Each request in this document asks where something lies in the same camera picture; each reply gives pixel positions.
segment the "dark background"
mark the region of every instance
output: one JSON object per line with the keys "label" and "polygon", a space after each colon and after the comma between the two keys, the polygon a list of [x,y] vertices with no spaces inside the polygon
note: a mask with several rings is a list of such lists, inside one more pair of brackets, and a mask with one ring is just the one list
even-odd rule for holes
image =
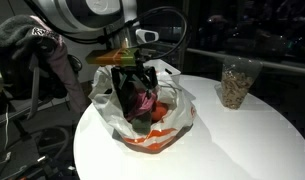
{"label": "dark background", "polygon": [[[162,5],[187,12],[193,26],[190,48],[305,67],[305,0],[288,1],[289,9],[281,6],[284,0],[137,2],[138,14]],[[213,15],[222,18],[210,23]],[[154,17],[146,24],[160,28],[181,27],[180,19],[175,16]],[[173,32],[167,33],[164,37],[174,37]],[[179,56],[179,53],[173,55],[167,61],[178,66],[175,59]],[[183,74],[220,81],[222,63],[215,57],[186,52],[181,70]],[[305,74],[264,67],[250,92],[284,115],[305,138]]]}

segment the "black chair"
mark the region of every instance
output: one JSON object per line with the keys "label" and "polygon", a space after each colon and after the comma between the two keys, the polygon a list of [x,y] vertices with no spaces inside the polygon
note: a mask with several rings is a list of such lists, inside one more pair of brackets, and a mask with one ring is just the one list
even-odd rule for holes
{"label": "black chair", "polygon": [[[72,55],[68,55],[68,60],[72,69],[77,74],[82,68],[81,62]],[[26,172],[28,169],[31,170],[30,167],[33,167],[33,170],[37,169],[39,172],[42,171],[44,174],[44,168],[46,167],[49,171],[50,167],[46,166],[45,160],[38,161],[38,159],[43,155],[45,155],[43,156],[43,159],[47,159],[47,161],[48,159],[57,159],[65,150],[71,139],[68,131],[62,127],[40,129],[35,132],[28,132],[24,129],[22,120],[33,120],[38,108],[49,103],[54,98],[51,93],[46,96],[43,94],[42,100],[39,98],[40,79],[49,78],[50,75],[49,72],[46,72],[39,67],[39,60],[34,54],[32,54],[29,62],[29,70],[33,72],[31,98],[19,100],[14,98],[9,100],[6,108],[8,112],[0,115],[0,126],[13,122],[20,133],[20,138],[3,150],[3,153],[16,153],[17,156],[16,159],[11,159],[9,162],[0,164],[2,167],[0,168],[0,179],[22,175],[23,172]],[[53,134],[59,134],[61,138],[56,138],[57,140],[55,141],[45,140],[49,139]],[[52,157],[47,157],[46,153],[51,149],[55,149],[56,153]]]}

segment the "plastic container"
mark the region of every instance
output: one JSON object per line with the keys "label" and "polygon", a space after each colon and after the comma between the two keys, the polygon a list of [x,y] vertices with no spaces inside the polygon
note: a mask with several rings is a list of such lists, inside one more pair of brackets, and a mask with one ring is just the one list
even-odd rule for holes
{"label": "plastic container", "polygon": [[230,109],[239,109],[250,87],[262,69],[255,60],[229,57],[222,69],[222,103]]}
{"label": "plastic container", "polygon": [[154,68],[157,72],[164,72],[167,70],[166,72],[168,72],[170,74],[172,80],[176,84],[179,84],[181,71],[174,68],[170,64],[164,62],[163,60],[161,60],[161,59],[151,60],[151,61],[144,63],[144,66],[154,66]]}

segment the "black cable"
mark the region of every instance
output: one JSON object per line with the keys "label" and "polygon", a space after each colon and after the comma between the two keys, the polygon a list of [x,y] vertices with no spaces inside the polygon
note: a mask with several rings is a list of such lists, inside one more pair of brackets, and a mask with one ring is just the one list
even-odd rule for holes
{"label": "black cable", "polygon": [[11,12],[12,12],[13,16],[15,16],[15,12],[13,10],[13,7],[12,7],[12,4],[11,4],[10,0],[7,0],[7,1],[8,1],[8,4],[10,6],[10,9],[11,9]]}
{"label": "black cable", "polygon": [[177,49],[179,49],[179,47],[181,46],[181,44],[183,43],[183,41],[187,37],[188,28],[191,27],[191,26],[189,26],[188,18],[186,17],[186,15],[181,10],[179,10],[179,9],[177,9],[175,7],[162,6],[162,7],[158,7],[158,8],[154,8],[154,9],[151,9],[149,11],[146,11],[143,14],[140,14],[137,18],[135,18],[135,19],[133,19],[131,21],[126,22],[125,25],[122,28],[119,28],[118,30],[114,31],[109,36],[112,37],[114,34],[117,34],[119,31],[121,31],[125,27],[129,28],[133,24],[135,24],[136,22],[139,22],[140,20],[142,20],[144,18],[149,18],[149,17],[155,16],[155,15],[159,15],[160,13],[164,13],[164,12],[172,12],[172,13],[175,13],[178,16],[181,17],[181,19],[184,22],[184,29],[183,29],[183,33],[182,33],[183,35],[181,36],[181,39],[179,40],[179,42],[170,51],[168,51],[168,52],[166,52],[166,53],[164,53],[164,54],[162,54],[160,56],[157,56],[157,57],[151,57],[148,60],[161,59],[161,58],[163,58],[165,56],[168,56],[171,53],[173,53],[174,51],[176,51]]}

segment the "chair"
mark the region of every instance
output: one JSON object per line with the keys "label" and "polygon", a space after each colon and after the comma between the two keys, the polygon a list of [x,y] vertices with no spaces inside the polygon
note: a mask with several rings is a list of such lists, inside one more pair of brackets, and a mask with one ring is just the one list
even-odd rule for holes
{"label": "chair", "polygon": [[[75,73],[81,70],[82,64],[76,57],[72,55],[68,55],[68,60]],[[38,111],[38,108],[49,103],[53,99],[53,96],[49,95],[45,98],[43,97],[42,101],[39,100],[40,77],[49,77],[49,73],[42,70],[39,67],[39,60],[34,54],[32,54],[30,59],[29,70],[33,72],[31,98],[24,100],[16,100],[16,99],[11,100],[8,106],[15,107],[14,111],[8,113],[8,119],[5,117],[4,114],[0,115],[0,126],[3,125],[5,122],[6,124],[9,122],[13,122],[15,127],[20,133],[20,138],[11,145],[5,147],[4,149],[5,152],[15,149],[15,152],[20,155],[17,156],[18,158],[16,158],[13,161],[11,160],[12,162],[10,161],[6,166],[0,169],[1,179],[2,178],[8,179],[12,175],[16,176],[22,174],[22,172],[24,172],[27,169],[27,168],[22,169],[24,165],[28,165],[27,167],[30,167],[29,165],[36,164],[36,166],[39,166],[38,167],[39,169],[44,170],[45,163],[43,164],[35,163],[35,162],[39,162],[36,160],[40,158],[40,154],[44,154],[50,149],[59,149],[59,151],[54,155],[54,157],[46,158],[46,159],[51,159],[51,158],[57,159],[60,156],[60,154],[64,151],[64,149],[67,147],[70,140],[69,133],[67,132],[67,130],[65,130],[62,127],[51,127],[48,129],[41,129],[35,132],[27,132],[22,126],[21,123],[22,119],[33,119],[33,117]],[[45,136],[49,136],[50,134],[53,134],[53,131],[62,134],[63,135],[62,140],[60,140],[59,142],[50,142],[50,144],[42,141],[42,139],[47,138]],[[36,133],[41,134],[39,139],[33,139],[33,134]]]}

